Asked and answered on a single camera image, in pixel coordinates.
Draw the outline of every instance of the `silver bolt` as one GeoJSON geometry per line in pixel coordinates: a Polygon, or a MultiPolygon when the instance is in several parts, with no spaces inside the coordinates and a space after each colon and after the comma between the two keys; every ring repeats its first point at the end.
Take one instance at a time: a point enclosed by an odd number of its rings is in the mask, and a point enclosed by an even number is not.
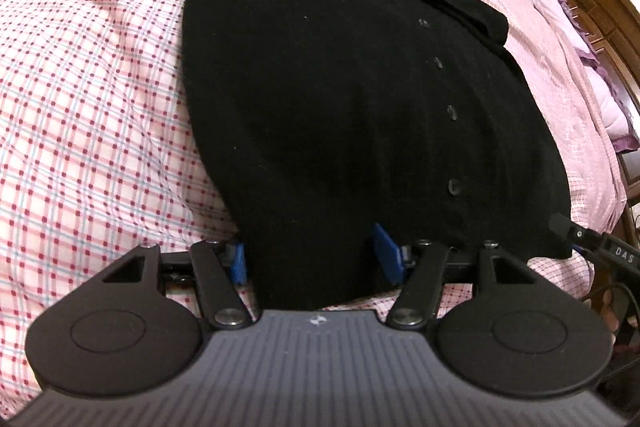
{"type": "Polygon", "coordinates": [[[393,319],[393,322],[400,326],[415,326],[416,324],[420,324],[423,320],[422,315],[411,308],[398,308],[397,310],[394,310],[391,318],[393,319]]]}
{"type": "Polygon", "coordinates": [[[238,326],[244,322],[244,314],[237,308],[224,308],[214,318],[223,326],[238,326]]]}

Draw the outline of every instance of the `black garment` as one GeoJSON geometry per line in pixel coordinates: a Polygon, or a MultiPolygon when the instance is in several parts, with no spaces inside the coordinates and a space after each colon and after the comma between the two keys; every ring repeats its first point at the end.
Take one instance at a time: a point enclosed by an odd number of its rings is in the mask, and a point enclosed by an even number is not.
{"type": "Polygon", "coordinates": [[[369,295],[373,223],[401,245],[495,239],[566,258],[566,173],[505,17],[479,0],[186,0],[200,155],[263,307],[369,295]]]}

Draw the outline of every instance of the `brown wooden bed frame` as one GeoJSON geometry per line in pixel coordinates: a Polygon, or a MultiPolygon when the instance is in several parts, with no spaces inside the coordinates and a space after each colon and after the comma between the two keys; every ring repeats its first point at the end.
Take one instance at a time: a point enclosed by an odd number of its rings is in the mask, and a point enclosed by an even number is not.
{"type": "MultiPolygon", "coordinates": [[[[640,14],[629,0],[569,0],[573,17],[588,33],[598,59],[620,89],[622,102],[631,113],[640,135],[640,14]]],[[[627,204],[614,235],[639,246],[631,207],[640,203],[640,150],[619,154],[618,163],[626,185],[627,204]]],[[[606,279],[606,273],[596,273],[606,279]]]]}

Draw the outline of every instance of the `pink blanket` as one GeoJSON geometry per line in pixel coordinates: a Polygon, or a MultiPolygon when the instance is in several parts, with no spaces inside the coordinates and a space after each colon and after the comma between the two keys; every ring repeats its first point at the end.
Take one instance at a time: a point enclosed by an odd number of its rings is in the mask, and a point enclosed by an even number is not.
{"type": "MultiPolygon", "coordinates": [[[[3,415],[38,392],[24,336],[46,306],[142,240],[180,250],[234,230],[180,90],[183,1],[0,0],[3,415]]],[[[579,62],[529,0],[484,1],[509,18],[507,48],[558,144],[572,219],[610,230],[625,195],[579,62]]],[[[573,295],[591,284],[577,255],[532,266],[573,295]]],[[[447,289],[441,313],[467,296],[447,289]]],[[[392,299],[354,306],[384,313],[392,299]]]]}

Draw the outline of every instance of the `triangular cutout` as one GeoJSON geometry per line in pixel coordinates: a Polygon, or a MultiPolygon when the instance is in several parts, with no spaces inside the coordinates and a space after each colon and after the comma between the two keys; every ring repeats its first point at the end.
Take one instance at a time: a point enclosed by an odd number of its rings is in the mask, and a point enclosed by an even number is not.
{"type": "Polygon", "coordinates": [[[536,282],[529,274],[501,257],[494,257],[494,273],[498,284],[534,284],[536,282]]]}
{"type": "Polygon", "coordinates": [[[104,279],[106,283],[140,282],[145,268],[144,257],[132,257],[124,265],[118,268],[104,279]]]}

